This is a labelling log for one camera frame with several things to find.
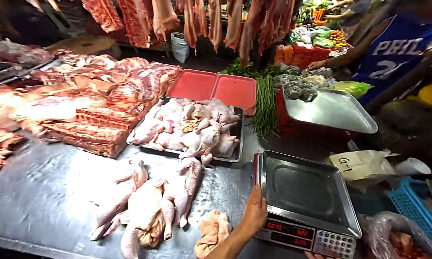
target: scale keypad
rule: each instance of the scale keypad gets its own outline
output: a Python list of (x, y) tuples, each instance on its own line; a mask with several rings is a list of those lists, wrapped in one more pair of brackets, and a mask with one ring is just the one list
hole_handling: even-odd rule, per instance
[(312, 251), (335, 258), (352, 259), (355, 245), (355, 239), (353, 238), (317, 230), (317, 237)]

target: blue jersey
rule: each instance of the blue jersey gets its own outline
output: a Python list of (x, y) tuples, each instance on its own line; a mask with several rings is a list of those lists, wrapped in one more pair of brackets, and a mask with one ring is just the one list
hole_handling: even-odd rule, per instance
[(413, 16), (394, 16), (371, 43), (358, 73), (351, 79), (374, 86), (359, 101), (368, 103), (393, 85), (415, 68), (430, 48), (432, 24), (418, 24)]

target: wooden chopping block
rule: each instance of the wooden chopping block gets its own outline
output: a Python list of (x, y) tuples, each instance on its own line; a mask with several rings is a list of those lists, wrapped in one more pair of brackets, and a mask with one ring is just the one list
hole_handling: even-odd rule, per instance
[(121, 54), (120, 48), (115, 44), (114, 39), (101, 36), (81, 35), (75, 38), (65, 39), (48, 46), (46, 50), (57, 50), (60, 48), (72, 50), (74, 53), (84, 55), (109, 54), (115, 58), (119, 58)]

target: stainless steel counter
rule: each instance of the stainless steel counter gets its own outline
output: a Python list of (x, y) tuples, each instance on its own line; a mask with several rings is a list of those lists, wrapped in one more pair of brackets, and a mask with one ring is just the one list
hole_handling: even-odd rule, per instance
[[(199, 220), (207, 212), (227, 212), (235, 226), (243, 214), (253, 184), (253, 156), (269, 149), (318, 162), (330, 152), (348, 151), (347, 144), (335, 144), (299, 135), (274, 136), (265, 143), (244, 129), (242, 160), (235, 164), (214, 163), (206, 169), (189, 216), (190, 225), (173, 228), (173, 237), (158, 249), (142, 250), (140, 258), (195, 258), (193, 247), (201, 238)], [(88, 233), (95, 221), (96, 201), (109, 193), (109, 185), (121, 176), (130, 157), (144, 160), (150, 177), (167, 172), (177, 158), (145, 153), (128, 146), (117, 159), (93, 155), (62, 143), (30, 140), (8, 159), (0, 171), (0, 247), (55, 259), (122, 259), (120, 239), (124, 227), (99, 242)], [(240, 258), (305, 258), (297, 250), (251, 240)]]

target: digital scale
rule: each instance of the digital scale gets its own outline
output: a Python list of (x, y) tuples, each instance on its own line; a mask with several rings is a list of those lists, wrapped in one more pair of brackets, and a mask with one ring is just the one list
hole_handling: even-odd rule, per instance
[(353, 258), (362, 231), (337, 168), (273, 151), (255, 154), (254, 164), (269, 212), (256, 238)]

